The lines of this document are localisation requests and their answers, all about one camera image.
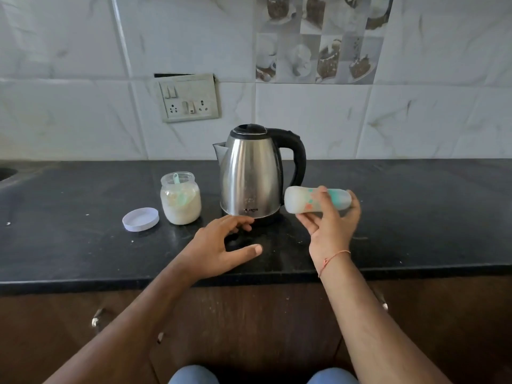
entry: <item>glass jar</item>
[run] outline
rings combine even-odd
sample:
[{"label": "glass jar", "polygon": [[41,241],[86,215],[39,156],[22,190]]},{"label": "glass jar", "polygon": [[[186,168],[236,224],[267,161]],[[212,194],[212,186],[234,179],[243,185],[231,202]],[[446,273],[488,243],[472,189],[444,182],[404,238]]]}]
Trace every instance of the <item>glass jar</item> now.
[{"label": "glass jar", "polygon": [[201,195],[194,174],[178,171],[163,175],[160,199],[163,212],[169,222],[185,225],[201,214]]}]

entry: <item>blue jeans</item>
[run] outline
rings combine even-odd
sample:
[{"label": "blue jeans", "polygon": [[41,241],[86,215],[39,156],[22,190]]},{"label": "blue jeans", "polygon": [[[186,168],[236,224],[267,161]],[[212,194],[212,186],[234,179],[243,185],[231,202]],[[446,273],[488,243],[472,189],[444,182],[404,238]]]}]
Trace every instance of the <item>blue jeans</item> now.
[{"label": "blue jeans", "polygon": [[[213,373],[200,365],[188,365],[179,369],[169,384],[219,384]],[[308,384],[359,384],[349,372],[340,368],[329,368],[316,372]]]}]

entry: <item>switch plate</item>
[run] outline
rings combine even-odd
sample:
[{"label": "switch plate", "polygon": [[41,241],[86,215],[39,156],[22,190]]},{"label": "switch plate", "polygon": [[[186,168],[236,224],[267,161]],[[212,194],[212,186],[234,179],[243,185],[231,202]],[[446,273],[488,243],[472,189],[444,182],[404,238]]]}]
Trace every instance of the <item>switch plate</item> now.
[{"label": "switch plate", "polygon": [[163,122],[219,117],[213,74],[155,78],[155,90]]}]

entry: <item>kettle base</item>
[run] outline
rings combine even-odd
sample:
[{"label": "kettle base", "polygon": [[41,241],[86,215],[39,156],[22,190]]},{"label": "kettle base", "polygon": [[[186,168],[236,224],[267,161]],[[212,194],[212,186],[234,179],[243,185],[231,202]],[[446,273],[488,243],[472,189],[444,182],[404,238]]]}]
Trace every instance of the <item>kettle base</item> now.
[{"label": "kettle base", "polygon": [[[228,215],[224,210],[222,210],[222,216]],[[283,215],[278,211],[271,215],[267,215],[266,217],[255,218],[252,226],[268,226],[272,225],[274,222],[280,221],[283,218]]]}]

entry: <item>kettle spout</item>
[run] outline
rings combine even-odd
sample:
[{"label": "kettle spout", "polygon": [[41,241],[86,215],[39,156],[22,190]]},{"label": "kettle spout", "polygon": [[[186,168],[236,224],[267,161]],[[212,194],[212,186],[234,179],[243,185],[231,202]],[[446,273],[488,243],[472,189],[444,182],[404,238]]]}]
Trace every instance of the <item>kettle spout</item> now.
[{"label": "kettle spout", "polygon": [[222,163],[222,160],[224,159],[224,155],[226,154],[228,148],[226,147],[226,142],[221,143],[215,143],[215,154],[217,155],[217,161],[219,162],[219,165]]}]

